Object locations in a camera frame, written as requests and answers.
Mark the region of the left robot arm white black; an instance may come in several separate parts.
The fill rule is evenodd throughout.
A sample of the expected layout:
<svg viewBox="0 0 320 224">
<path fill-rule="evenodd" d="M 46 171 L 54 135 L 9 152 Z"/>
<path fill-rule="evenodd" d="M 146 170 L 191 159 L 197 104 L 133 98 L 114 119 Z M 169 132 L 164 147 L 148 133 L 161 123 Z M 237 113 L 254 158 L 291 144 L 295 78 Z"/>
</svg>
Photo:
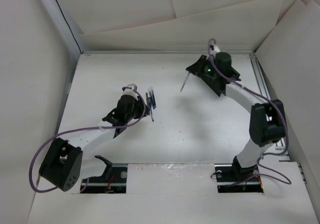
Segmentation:
<svg viewBox="0 0 320 224">
<path fill-rule="evenodd" d="M 137 124 L 150 112 L 143 97 L 137 92 L 124 93 L 101 122 L 94 127 L 79 128 L 80 135 L 63 139 L 58 133 L 47 141 L 50 145 L 38 174 L 53 184 L 54 189 L 69 191 L 78 180 L 97 178 L 108 182 L 113 175 L 113 164 L 97 154 L 89 160 L 91 151 L 117 138 L 128 127 Z"/>
</svg>

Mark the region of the green grey pen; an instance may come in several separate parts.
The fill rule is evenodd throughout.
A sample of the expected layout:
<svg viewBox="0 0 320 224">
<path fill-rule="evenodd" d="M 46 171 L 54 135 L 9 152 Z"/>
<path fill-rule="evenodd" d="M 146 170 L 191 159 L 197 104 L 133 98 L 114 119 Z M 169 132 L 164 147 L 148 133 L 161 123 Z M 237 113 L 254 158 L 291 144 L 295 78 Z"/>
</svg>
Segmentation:
<svg viewBox="0 0 320 224">
<path fill-rule="evenodd" d="M 189 76 L 190 76 L 190 72 L 187 73 L 187 75 L 186 75 L 186 77 L 185 77 L 185 79 L 183 81 L 183 84 L 182 84 L 181 89 L 179 91 L 180 93 L 183 91 L 183 89 L 184 89 L 184 87 L 185 87 L 185 85 L 186 85 L 186 83 L 188 81 Z"/>
</svg>

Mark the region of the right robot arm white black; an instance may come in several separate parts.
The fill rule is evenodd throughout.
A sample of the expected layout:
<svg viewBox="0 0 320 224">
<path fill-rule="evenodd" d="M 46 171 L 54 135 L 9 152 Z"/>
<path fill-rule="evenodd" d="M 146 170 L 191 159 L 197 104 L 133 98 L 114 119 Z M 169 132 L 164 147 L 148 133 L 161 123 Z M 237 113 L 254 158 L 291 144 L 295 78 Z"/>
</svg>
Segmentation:
<svg viewBox="0 0 320 224">
<path fill-rule="evenodd" d="M 287 135 L 282 101 L 269 100 L 245 87 L 227 52 L 201 55 L 185 70 L 200 78 L 218 97 L 224 95 L 236 101 L 250 114 L 249 141 L 233 158 L 227 175 L 231 177 L 232 186 L 256 177 L 254 172 L 269 154 L 267 150 Z"/>
</svg>

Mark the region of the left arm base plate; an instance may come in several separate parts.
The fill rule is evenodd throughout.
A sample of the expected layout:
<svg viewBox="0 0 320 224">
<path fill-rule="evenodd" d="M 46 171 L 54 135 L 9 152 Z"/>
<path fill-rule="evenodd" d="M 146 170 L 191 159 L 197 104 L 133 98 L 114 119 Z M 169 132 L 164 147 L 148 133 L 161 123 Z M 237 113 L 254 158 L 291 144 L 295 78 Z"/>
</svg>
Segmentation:
<svg viewBox="0 0 320 224">
<path fill-rule="evenodd" d="M 107 164 L 102 174 L 83 179 L 81 194 L 125 194 L 127 192 L 127 164 Z"/>
</svg>

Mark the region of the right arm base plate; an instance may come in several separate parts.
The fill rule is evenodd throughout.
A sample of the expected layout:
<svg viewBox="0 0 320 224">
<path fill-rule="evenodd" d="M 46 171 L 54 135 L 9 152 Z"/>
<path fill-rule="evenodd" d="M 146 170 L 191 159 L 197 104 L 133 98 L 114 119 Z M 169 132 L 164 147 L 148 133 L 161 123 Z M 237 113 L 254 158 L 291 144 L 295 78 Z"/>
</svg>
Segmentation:
<svg viewBox="0 0 320 224">
<path fill-rule="evenodd" d="M 215 164 L 211 175 L 218 193 L 263 193 L 257 165 L 241 168 L 236 164 Z"/>
</svg>

